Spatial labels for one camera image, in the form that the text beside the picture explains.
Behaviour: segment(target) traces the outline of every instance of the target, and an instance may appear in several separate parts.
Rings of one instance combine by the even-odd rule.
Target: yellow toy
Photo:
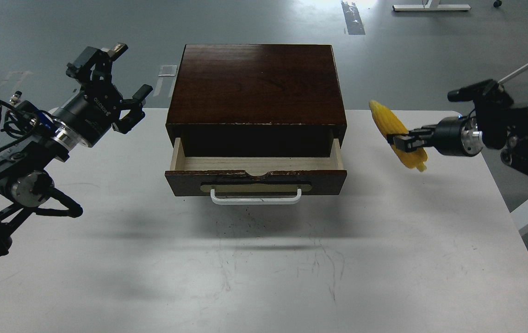
[[[387,139],[388,134],[408,133],[404,124],[387,107],[374,100],[369,102],[369,107],[371,108],[373,120],[385,139]],[[393,149],[393,152],[395,152],[399,160],[409,169],[416,168],[420,172],[426,169],[424,162],[429,159],[429,156],[424,151],[424,148],[418,148],[410,153],[396,149],[395,145],[391,145],[391,149]]]

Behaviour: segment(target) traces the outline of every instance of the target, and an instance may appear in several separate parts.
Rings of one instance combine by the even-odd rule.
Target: drawer handle
[[[215,193],[215,189],[211,188],[211,199],[216,204],[296,204],[301,198],[301,189],[297,188],[297,195],[290,198],[219,198]]]

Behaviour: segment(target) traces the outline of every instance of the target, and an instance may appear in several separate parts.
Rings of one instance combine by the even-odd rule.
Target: gray floor
[[[492,0],[443,1],[468,3],[469,12],[391,10],[392,4],[417,3],[357,1],[366,34],[353,36],[339,0],[0,1],[0,99],[18,85],[38,107],[58,107],[78,88],[64,74],[66,63],[86,46],[116,42],[130,47],[113,71],[126,96],[141,84],[156,86],[160,66],[179,63],[184,44],[331,44],[349,109],[366,109],[376,99],[392,109],[467,114],[471,104],[449,103],[449,90],[500,79],[528,62],[528,1],[505,0],[498,9]],[[163,80],[148,107],[168,107],[172,81]],[[516,101],[528,101],[528,72],[506,87]],[[160,136],[166,140],[165,132],[155,139]],[[528,198],[528,177],[503,166],[498,152],[484,152],[484,158],[513,210]],[[528,247],[528,235],[524,240]]]

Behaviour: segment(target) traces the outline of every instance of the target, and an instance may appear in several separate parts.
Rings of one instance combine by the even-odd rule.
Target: silver joint
[[[484,149],[482,131],[478,130],[475,118],[469,119],[461,132],[461,144],[469,154],[478,154]]]
[[[37,207],[50,198],[46,194],[33,192],[37,178],[42,174],[42,171],[33,171],[12,184],[10,191],[15,202],[25,207]],[[54,180],[51,180],[50,186],[54,187]]]
[[[83,139],[79,133],[77,133],[77,131],[70,128],[68,125],[57,120],[55,121],[55,124],[58,126],[58,129],[56,129],[54,132],[52,140],[60,143],[68,151],[73,150],[73,148],[75,148],[78,143],[83,146],[88,146],[88,142]]]

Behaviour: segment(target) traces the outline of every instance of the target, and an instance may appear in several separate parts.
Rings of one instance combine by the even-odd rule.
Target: table surface
[[[85,213],[13,235],[0,332],[528,332],[528,252],[481,156],[406,169],[349,110],[339,196],[217,206],[171,193],[166,112],[50,164]]]

